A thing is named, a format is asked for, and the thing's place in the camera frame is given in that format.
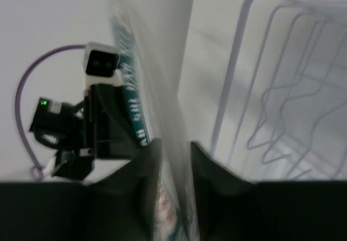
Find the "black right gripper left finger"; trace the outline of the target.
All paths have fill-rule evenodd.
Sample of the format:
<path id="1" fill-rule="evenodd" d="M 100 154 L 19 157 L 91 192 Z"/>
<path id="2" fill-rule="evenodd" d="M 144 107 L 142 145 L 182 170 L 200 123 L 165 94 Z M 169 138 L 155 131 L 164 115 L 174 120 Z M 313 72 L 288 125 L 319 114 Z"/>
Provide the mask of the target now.
<path id="1" fill-rule="evenodd" d="M 90 185 L 1 183 L 1 240 L 154 240 L 162 142 Z"/>

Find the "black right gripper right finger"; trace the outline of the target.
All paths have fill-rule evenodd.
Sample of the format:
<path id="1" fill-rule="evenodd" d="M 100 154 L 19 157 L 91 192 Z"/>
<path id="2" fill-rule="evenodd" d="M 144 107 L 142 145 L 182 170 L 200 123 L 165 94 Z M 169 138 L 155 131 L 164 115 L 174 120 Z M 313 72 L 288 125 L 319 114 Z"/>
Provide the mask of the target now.
<path id="1" fill-rule="evenodd" d="M 346 240 L 346 182 L 250 183 L 197 142 L 191 164 L 200 240 Z"/>

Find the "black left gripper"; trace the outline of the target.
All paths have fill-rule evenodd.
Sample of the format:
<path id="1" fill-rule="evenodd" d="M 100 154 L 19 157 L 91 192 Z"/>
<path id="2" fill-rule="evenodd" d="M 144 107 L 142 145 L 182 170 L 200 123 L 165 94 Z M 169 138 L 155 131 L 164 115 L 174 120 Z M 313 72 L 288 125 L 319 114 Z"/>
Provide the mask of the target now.
<path id="1" fill-rule="evenodd" d="M 131 160 L 140 149 L 122 88 L 108 84 L 91 86 L 75 106 L 39 99 L 29 132 L 56 151 L 39 167 L 44 178 L 96 181 L 111 172 L 113 160 Z"/>

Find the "green rimmed white plate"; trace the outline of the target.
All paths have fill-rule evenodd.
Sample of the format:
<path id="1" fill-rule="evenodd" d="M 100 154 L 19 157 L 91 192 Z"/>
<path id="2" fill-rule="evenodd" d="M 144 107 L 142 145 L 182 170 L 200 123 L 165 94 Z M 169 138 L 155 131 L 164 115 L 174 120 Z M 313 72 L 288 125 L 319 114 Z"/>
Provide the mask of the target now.
<path id="1" fill-rule="evenodd" d="M 136 134 L 162 141 L 155 240 L 198 240 L 190 140 L 155 38 L 133 0 L 108 0 L 114 46 Z"/>

